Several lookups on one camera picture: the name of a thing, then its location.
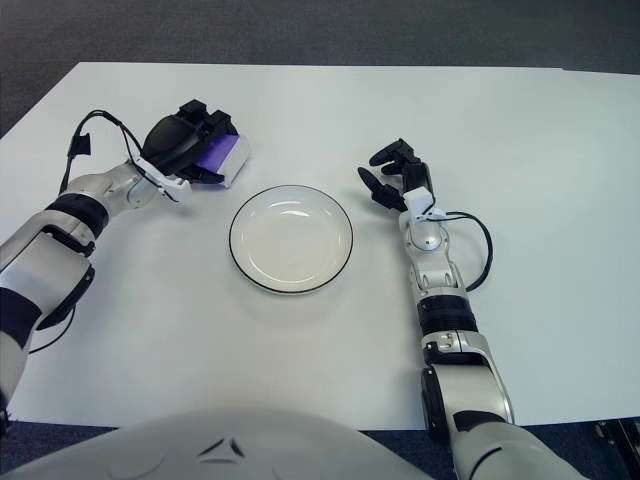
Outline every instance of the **black joint band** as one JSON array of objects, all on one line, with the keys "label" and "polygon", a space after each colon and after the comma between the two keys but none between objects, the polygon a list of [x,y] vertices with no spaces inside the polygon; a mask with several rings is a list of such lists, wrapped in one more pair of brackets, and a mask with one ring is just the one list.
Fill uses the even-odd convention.
[{"label": "black joint band", "polygon": [[438,342],[429,342],[422,351],[424,361],[427,365],[448,364],[448,365],[484,365],[485,360],[479,353],[473,352],[441,352],[438,349]]},{"label": "black joint band", "polygon": [[431,365],[422,371],[422,408],[425,427],[431,440],[447,445],[449,443],[447,416],[438,375]]},{"label": "black joint band", "polygon": [[0,331],[24,348],[42,311],[18,292],[0,287]]},{"label": "black joint band", "polygon": [[109,214],[100,202],[79,193],[59,196],[46,210],[68,213],[84,223],[97,239],[109,223]]},{"label": "black joint band", "polygon": [[478,331],[469,301],[457,295],[435,295],[421,300],[418,315],[423,335],[447,330]]}]

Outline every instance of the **floor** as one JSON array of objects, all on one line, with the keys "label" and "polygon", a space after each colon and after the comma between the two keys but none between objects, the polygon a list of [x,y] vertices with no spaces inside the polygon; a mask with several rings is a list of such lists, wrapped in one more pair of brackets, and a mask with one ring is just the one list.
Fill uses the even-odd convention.
[{"label": "floor", "polygon": [[[79,61],[640,74],[640,0],[0,0],[0,137]],[[582,474],[625,478],[593,424],[531,430]],[[103,431],[17,423],[0,471]],[[423,432],[369,434],[436,478],[455,478],[446,450]]]}]

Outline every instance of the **silver arm segment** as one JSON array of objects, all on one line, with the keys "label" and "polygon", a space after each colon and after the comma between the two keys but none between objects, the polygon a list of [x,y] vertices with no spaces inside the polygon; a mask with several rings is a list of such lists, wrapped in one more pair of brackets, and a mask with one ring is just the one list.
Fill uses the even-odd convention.
[{"label": "silver arm segment", "polygon": [[131,162],[75,179],[0,246],[0,408],[22,375],[33,332],[55,325],[93,279],[88,256],[102,228],[158,194]]},{"label": "silver arm segment", "polygon": [[431,196],[417,190],[410,192],[409,210],[399,223],[424,335],[423,399],[430,435],[450,444],[461,480],[584,478],[514,425],[489,344],[477,331],[464,282],[449,258],[449,235],[442,223],[419,214],[431,201],[412,209],[411,200]]},{"label": "silver arm segment", "polygon": [[0,478],[430,480],[362,433],[295,412],[225,409],[129,426]]}]

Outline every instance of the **cable connector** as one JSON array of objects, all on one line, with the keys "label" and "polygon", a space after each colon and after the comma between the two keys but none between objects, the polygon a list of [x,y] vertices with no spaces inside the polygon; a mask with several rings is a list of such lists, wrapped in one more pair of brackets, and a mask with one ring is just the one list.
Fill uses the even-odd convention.
[{"label": "cable connector", "polygon": [[91,137],[88,133],[71,137],[67,157],[75,157],[76,155],[91,155]]},{"label": "cable connector", "polygon": [[433,221],[433,220],[446,220],[447,219],[447,212],[445,212],[444,210],[440,209],[440,208],[432,208],[427,212],[427,220]]},{"label": "cable connector", "polygon": [[414,188],[406,192],[402,197],[411,215],[411,223],[426,220],[427,212],[435,206],[435,199],[426,187]]},{"label": "cable connector", "polygon": [[191,193],[191,184],[184,178],[168,178],[142,157],[135,158],[133,162],[162,195],[174,202],[183,202]]}]

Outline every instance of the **white table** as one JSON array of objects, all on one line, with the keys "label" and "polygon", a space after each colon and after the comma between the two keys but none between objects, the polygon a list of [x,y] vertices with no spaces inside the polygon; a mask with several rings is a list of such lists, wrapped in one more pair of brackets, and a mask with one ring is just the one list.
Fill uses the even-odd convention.
[{"label": "white table", "polygon": [[[108,109],[142,140],[192,98],[233,116],[250,162],[228,191],[198,190],[188,206],[159,201],[108,226],[74,325],[28,363],[16,419],[126,425],[266,405],[358,429],[423,428],[420,334],[396,215],[368,199],[356,174],[399,136],[429,163],[439,206],[475,213],[492,231],[492,274],[470,299],[517,421],[640,415],[640,78],[80,64],[0,141],[0,239],[55,198],[87,111]],[[88,131],[94,155],[78,157],[73,175],[124,160],[115,128],[92,120]],[[284,183],[330,194],[354,229],[345,270],[299,297],[250,284],[227,247],[240,205]],[[470,280],[482,236],[472,225],[451,231]]]}]

